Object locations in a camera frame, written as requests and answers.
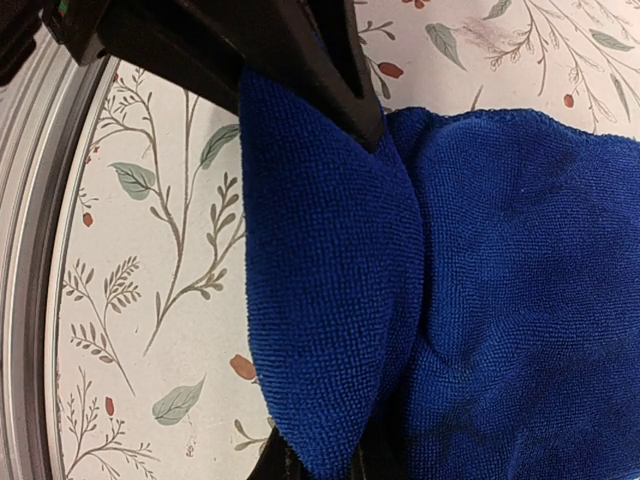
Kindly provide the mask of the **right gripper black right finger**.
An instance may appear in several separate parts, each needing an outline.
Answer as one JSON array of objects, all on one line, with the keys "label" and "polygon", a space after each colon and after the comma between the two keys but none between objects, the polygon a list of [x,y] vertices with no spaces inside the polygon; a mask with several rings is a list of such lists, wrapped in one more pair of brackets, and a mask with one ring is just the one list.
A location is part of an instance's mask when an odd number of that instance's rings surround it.
[{"label": "right gripper black right finger", "polygon": [[371,471],[371,448],[367,444],[360,444],[353,455],[350,469],[350,480],[372,480],[373,473]]}]

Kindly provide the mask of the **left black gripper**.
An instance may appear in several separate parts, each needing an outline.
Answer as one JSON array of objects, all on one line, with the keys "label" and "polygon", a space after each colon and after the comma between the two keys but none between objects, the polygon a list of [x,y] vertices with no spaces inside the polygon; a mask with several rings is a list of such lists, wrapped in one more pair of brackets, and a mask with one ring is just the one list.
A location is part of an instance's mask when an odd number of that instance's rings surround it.
[{"label": "left black gripper", "polygon": [[182,1],[111,1],[108,6],[106,0],[2,0],[3,83],[11,82],[35,52],[35,36],[42,28],[79,65],[107,50],[232,114],[238,112],[243,60],[188,13]]}]

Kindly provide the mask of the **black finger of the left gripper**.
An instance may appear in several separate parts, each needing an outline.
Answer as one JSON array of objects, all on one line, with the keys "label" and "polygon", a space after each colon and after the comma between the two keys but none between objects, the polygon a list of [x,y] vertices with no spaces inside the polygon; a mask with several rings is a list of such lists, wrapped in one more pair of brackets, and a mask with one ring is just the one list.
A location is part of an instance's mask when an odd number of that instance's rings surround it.
[{"label": "black finger of the left gripper", "polygon": [[236,1],[234,46],[245,65],[279,83],[373,152],[384,120],[350,1]]}]

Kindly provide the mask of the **dark blue towel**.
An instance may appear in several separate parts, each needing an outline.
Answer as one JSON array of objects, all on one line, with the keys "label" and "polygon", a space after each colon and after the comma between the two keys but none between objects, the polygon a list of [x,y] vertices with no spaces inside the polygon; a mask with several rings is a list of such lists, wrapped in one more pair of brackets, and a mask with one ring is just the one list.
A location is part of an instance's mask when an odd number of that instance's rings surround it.
[{"label": "dark blue towel", "polygon": [[307,479],[639,475],[639,144],[532,110],[373,152],[241,79],[249,344]]}]

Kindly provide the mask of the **front aluminium rail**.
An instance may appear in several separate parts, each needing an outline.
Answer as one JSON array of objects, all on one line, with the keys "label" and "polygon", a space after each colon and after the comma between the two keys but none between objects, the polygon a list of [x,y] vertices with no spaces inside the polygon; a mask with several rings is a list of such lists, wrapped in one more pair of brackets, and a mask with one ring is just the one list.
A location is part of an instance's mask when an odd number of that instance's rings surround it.
[{"label": "front aluminium rail", "polygon": [[79,66],[46,30],[1,93],[1,476],[60,479],[62,266],[116,60]]}]

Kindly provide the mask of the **floral patterned tablecloth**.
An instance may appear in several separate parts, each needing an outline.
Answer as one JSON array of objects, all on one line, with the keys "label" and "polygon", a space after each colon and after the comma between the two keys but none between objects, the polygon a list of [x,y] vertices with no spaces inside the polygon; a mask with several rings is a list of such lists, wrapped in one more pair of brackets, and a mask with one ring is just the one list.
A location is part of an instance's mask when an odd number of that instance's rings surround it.
[{"label": "floral patterned tablecloth", "polygon": [[[359,1],[386,110],[531,108],[639,134],[635,1]],[[46,400],[57,479],[243,479],[270,434],[247,346],[236,118],[111,60],[65,192]]]}]

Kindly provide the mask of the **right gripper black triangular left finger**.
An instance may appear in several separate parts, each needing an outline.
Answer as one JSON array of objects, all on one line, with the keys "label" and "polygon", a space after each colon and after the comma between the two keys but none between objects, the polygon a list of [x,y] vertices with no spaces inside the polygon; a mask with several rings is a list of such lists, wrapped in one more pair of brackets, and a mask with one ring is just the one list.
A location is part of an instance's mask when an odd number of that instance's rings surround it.
[{"label": "right gripper black triangular left finger", "polygon": [[308,478],[296,453],[282,437],[278,429],[273,429],[248,480],[304,480]]}]

